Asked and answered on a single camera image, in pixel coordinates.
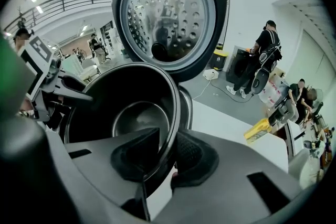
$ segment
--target railing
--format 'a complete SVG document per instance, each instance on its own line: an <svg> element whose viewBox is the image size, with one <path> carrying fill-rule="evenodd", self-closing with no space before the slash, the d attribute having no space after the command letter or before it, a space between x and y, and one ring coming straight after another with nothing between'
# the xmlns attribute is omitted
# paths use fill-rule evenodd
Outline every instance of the railing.
<svg viewBox="0 0 336 224"><path fill-rule="evenodd" d="M41 3L43 13L40 13L35 7L23 13L22 17L26 19L24 22L27 28L33 28L34 26L44 22L47 19L50 19L60 13L67 12L69 10L94 5L101 3L111 3L112 0L48 0ZM12 35L18 30L18 22L20 17L17 17L13 20L4 31L11 33Z"/></svg>

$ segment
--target black machine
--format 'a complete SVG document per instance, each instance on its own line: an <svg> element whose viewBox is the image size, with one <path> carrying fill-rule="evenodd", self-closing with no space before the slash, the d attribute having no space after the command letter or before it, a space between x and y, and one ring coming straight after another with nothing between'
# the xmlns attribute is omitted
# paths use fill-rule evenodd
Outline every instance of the black machine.
<svg viewBox="0 0 336 224"><path fill-rule="evenodd" d="M165 5L165 0L157 3ZM189 124L180 125L188 117L183 107L190 104L179 83L198 75L208 63L223 29L225 3L226 0L199 0L202 8L193 18L202 18L204 24L195 22L193 29L198 31L190 32L191 40L183 41L176 32L185 28L177 26L185 26L187 20L180 21L175 16L176 8L182 7L181 0L165 8L160 6L160 12L155 7L157 13L150 10L153 6L141 5L141 0L113 0L120 39L137 63L117 67L71 95L77 102L72 105L67 126L72 127L73 133L83 134L85 140L64 144L58 135L43 130L31 119L15 116L23 93L15 95L19 100L13 103L15 108L0 103L4 222L152 221L146 199L174 164L178 175L171 180L173 196L155 223L295 221L295 214L313 188L302 191L295 179L250 147L191 131ZM149 23L143 24L144 15ZM262 52L253 86L255 93L271 72L279 49L274 45ZM111 93L106 86L121 82L129 69L136 72L136 87L127 81L119 83L119 87L114 84L121 97L118 95L110 106L104 98ZM56 83L63 83L63 78L59 79L55 81L58 90L61 87ZM1 98L10 99L13 95L5 91ZM147 117L143 112L153 109L156 110L150 115L155 117L151 119L158 120L157 116L164 113L159 120L167 120L167 134L162 135L162 128L157 126L140 129L132 117L127 117ZM113 119L113 126L94 129L85 125L86 120L80 122L82 126L71 125L78 115L99 115L102 122ZM111 137L111 129L122 135Z"/></svg>

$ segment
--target black inner pot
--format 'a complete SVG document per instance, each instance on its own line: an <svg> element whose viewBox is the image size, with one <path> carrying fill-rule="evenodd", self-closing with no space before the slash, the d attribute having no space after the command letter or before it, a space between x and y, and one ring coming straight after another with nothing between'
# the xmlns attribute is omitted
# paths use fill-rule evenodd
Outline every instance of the black inner pot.
<svg viewBox="0 0 336 224"><path fill-rule="evenodd" d="M159 127L162 146L180 120L176 117L178 93L173 83L163 71L145 63L131 63L104 73L84 90L94 103L86 109L72 110L66 142L99 140Z"/></svg>

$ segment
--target ceiling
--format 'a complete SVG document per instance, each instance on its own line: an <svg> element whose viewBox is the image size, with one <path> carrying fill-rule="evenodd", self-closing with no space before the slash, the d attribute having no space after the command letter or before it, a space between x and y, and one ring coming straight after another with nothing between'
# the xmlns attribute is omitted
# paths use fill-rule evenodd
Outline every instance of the ceiling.
<svg viewBox="0 0 336 224"><path fill-rule="evenodd" d="M88 25L86 32L91 31L93 28L99 30L102 26L112 20L111 13L100 13L90 15L84 18L76 19L43 35L48 40L59 44L73 36L79 36L82 32L83 26Z"/></svg>
<svg viewBox="0 0 336 224"><path fill-rule="evenodd" d="M290 3L303 13L324 35L336 54L336 33L334 25L322 0L299 0Z"/></svg>

